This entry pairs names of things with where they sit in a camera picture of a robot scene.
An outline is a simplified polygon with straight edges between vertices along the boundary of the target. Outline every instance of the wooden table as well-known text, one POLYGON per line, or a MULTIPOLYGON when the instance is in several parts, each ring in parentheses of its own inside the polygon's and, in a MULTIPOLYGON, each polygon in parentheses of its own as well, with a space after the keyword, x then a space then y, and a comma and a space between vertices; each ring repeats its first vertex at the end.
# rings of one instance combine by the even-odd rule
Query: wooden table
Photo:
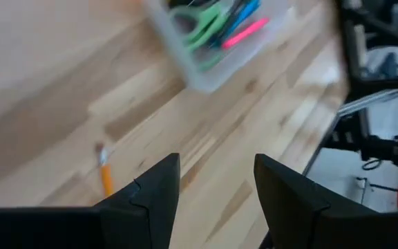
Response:
POLYGON ((255 248, 254 155, 302 172, 348 91, 330 2, 292 1, 269 48, 211 95, 184 88, 146 19, 127 28, 0 116, 0 206, 101 200, 98 140, 116 190, 179 152, 171 248, 255 248))

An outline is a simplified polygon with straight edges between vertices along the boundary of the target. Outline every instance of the clear plastic container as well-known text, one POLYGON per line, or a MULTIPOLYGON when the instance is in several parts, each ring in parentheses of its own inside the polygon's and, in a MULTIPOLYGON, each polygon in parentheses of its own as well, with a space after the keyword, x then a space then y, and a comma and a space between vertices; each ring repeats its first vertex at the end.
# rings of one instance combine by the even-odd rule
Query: clear plastic container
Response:
MULTIPOLYGON (((228 8, 234 0, 220 0, 228 8)), ((270 18, 269 23, 258 32, 225 53, 225 57, 208 71, 199 69, 196 59, 182 43, 182 34, 175 27, 169 16, 166 0, 144 0, 149 17, 163 38, 165 46, 182 70, 188 87, 211 93, 222 86, 239 68, 260 52, 262 47, 270 43, 278 29, 283 25, 290 7, 287 0, 261 0, 259 9, 247 22, 270 18)))

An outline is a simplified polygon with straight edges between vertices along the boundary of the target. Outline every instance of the cable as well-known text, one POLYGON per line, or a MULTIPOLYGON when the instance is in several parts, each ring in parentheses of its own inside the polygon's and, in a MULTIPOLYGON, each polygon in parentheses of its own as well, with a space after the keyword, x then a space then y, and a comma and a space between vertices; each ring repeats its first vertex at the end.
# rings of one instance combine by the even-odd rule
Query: cable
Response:
POLYGON ((380 159, 371 160, 371 161, 369 161, 369 162, 366 162, 364 165, 362 165, 362 169, 365 170, 365 171, 374 170, 374 169, 380 167, 381 164, 382 164, 382 162, 383 162, 383 161, 380 160, 380 159))

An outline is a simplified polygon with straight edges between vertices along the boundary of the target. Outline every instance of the light wood grain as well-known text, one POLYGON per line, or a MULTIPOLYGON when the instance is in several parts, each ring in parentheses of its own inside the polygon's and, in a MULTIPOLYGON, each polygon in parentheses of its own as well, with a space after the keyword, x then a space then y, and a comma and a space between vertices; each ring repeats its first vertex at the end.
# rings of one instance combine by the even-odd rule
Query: light wood grain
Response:
POLYGON ((0 115, 0 206, 92 205, 93 151, 120 190, 171 152, 181 186, 171 248, 256 248, 264 153, 302 172, 347 88, 332 2, 294 0, 271 44, 215 93, 186 89, 146 19, 0 115))

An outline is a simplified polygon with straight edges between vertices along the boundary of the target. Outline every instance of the green scissors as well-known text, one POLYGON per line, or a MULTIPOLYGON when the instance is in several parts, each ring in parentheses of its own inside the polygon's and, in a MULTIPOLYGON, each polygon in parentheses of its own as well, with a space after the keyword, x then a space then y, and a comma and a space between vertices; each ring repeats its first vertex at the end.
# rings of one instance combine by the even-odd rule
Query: green scissors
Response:
MULTIPOLYGON (((171 10, 170 15, 175 20, 176 17, 183 17, 195 22, 193 30, 183 36, 183 42, 191 53, 205 45, 213 35, 220 31, 228 19, 228 14, 224 11, 224 7, 220 2, 216 2, 205 9, 178 6, 171 10)), ((222 56, 223 52, 217 50, 215 56, 199 65, 200 69, 202 71, 210 69, 222 59, 222 56)))

